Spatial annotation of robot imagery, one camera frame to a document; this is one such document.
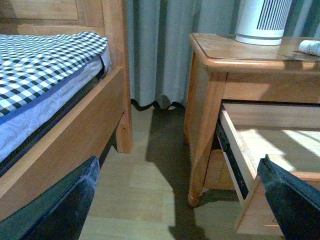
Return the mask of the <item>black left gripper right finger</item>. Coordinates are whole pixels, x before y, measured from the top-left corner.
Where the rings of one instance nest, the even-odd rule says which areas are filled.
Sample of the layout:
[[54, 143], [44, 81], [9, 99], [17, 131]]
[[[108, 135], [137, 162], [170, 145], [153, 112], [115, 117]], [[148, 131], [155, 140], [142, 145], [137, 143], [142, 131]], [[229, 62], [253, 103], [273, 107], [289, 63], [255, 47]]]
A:
[[286, 240], [320, 238], [320, 191], [273, 163], [261, 158], [257, 174], [270, 209]]

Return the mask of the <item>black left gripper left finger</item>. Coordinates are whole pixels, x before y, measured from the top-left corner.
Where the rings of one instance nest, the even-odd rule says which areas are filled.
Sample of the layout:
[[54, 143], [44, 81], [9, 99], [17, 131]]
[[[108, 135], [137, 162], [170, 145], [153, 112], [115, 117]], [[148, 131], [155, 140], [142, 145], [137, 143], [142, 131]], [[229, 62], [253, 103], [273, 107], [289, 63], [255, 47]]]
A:
[[36, 199], [0, 222], [2, 240], [79, 239], [100, 174], [92, 156]]

